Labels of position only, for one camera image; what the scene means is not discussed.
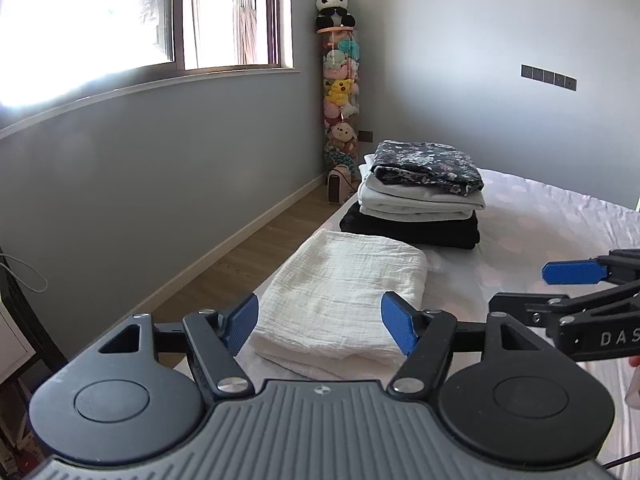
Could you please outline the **person's right hand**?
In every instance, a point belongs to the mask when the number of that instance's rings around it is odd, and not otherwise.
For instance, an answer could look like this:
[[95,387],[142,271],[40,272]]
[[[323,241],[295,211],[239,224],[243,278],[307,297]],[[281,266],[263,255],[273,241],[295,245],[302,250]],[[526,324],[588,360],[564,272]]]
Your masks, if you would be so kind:
[[625,402],[633,410],[640,410],[640,356],[630,358],[629,364],[634,369],[634,374],[627,389]]

